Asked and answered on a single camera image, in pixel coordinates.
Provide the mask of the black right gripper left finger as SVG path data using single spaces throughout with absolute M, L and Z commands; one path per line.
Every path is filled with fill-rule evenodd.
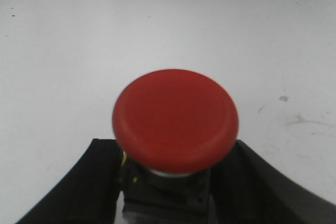
M 94 139 L 61 181 L 19 223 L 114 223 L 122 152 Z

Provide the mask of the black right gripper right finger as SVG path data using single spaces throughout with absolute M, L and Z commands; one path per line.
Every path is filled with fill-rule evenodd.
M 335 223 L 335 204 L 289 179 L 241 140 L 211 174 L 217 223 Z

